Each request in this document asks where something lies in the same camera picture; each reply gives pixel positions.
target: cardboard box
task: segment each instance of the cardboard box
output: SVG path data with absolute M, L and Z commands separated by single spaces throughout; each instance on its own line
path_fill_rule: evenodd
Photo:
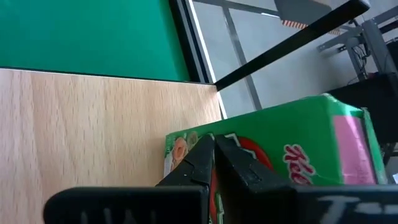
M 165 176 L 204 134 L 224 134 L 297 184 L 387 183 L 369 113 L 328 94 L 169 134 Z M 211 220 L 217 223 L 222 206 L 216 190 L 211 194 Z

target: red logo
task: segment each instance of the red logo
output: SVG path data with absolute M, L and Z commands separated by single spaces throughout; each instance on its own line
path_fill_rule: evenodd
M 297 184 L 312 184 L 311 176 L 316 173 L 310 165 L 310 159 L 300 145 L 284 146 L 285 155 L 283 161 L 287 164 L 289 178 Z

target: green wall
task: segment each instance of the green wall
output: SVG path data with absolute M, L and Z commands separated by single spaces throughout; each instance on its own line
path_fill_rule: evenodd
M 167 0 L 0 0 L 0 66 L 187 81 Z

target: wooden table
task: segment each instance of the wooden table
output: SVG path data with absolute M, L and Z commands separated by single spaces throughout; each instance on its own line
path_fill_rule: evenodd
M 212 85 L 0 69 L 0 223 L 74 186 L 152 186 L 165 135 L 220 120 Z

